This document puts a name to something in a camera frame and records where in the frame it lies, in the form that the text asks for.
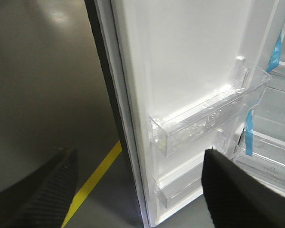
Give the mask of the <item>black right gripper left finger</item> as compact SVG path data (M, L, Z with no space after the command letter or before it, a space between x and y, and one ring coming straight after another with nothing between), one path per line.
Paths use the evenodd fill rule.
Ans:
M77 150L57 150L37 170L0 191L0 228L60 228L77 181Z

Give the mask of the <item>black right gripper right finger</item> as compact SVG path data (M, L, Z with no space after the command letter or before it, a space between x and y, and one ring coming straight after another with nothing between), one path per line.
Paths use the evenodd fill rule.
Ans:
M205 151L201 183L215 227L285 228L285 197L259 183L219 151Z

